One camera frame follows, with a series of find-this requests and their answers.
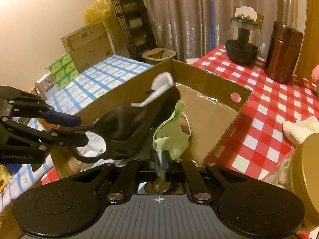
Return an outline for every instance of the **light green cloth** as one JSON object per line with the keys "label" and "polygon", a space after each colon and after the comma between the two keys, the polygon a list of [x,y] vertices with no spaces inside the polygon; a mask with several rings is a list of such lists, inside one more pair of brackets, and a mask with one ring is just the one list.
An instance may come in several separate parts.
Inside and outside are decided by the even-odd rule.
{"label": "light green cloth", "polygon": [[178,118],[184,109],[184,104],[178,101],[170,118],[164,121],[153,136],[153,149],[156,150],[162,169],[162,154],[168,150],[171,159],[178,159],[189,146],[188,134],[185,134],[178,123]]}

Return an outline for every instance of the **beige curtain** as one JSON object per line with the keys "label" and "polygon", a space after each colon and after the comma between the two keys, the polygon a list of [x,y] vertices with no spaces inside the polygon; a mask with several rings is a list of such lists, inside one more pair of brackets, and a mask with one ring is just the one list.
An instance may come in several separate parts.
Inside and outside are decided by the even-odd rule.
{"label": "beige curtain", "polygon": [[178,60],[199,58],[211,50],[211,0],[144,0],[158,47]]}
{"label": "beige curtain", "polygon": [[293,0],[213,0],[215,18],[215,46],[225,44],[229,19],[234,7],[252,7],[264,15],[261,31],[260,55],[266,58],[275,20],[292,25]]}

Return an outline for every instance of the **crosshair marking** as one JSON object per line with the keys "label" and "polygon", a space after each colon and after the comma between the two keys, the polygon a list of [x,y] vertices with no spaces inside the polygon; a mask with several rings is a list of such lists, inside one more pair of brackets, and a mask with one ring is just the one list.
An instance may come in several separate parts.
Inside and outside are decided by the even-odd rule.
{"label": "crosshair marking", "polygon": [[161,197],[157,197],[157,198],[154,199],[154,200],[156,200],[157,202],[162,202],[162,201],[165,200],[165,199],[163,199],[163,198],[161,198]]}

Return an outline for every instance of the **cardboard box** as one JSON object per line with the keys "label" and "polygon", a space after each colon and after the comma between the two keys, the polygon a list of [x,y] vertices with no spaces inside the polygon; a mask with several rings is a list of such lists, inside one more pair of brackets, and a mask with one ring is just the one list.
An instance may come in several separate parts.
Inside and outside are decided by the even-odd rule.
{"label": "cardboard box", "polygon": [[61,40],[80,73],[112,55],[111,45],[102,22],[85,26]]}
{"label": "cardboard box", "polygon": [[41,96],[46,99],[49,99],[59,91],[52,76],[50,76],[48,73],[36,81],[35,86],[40,92]]}
{"label": "cardboard box", "polygon": [[[192,136],[183,159],[194,159],[202,165],[214,153],[218,142],[237,118],[251,91],[206,70],[176,60],[167,60],[107,92],[77,113],[82,125],[91,125],[96,118],[121,105],[130,105],[146,99],[144,91],[162,72],[170,72],[181,92]],[[237,92],[241,101],[234,103],[230,94]],[[179,118],[184,132],[188,132],[184,118]],[[82,167],[67,148],[57,148],[51,157],[60,177],[72,175]]]}
{"label": "cardboard box", "polygon": [[80,28],[62,38],[62,43],[67,51],[75,50],[79,45],[106,34],[103,22],[90,24]]}

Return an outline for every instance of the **red checkered tablecloth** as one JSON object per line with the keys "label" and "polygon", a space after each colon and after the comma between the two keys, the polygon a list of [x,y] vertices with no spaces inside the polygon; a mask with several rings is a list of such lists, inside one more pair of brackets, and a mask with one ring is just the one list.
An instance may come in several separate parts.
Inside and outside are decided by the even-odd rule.
{"label": "red checkered tablecloth", "polygon": [[[273,81],[262,69],[262,58],[257,58],[252,66],[239,66],[227,58],[224,46],[220,46],[193,65],[252,90],[235,130],[224,136],[210,162],[261,179],[293,148],[282,123],[319,117],[315,85],[296,76],[288,85]],[[316,238],[317,234],[315,230],[300,237]]]}

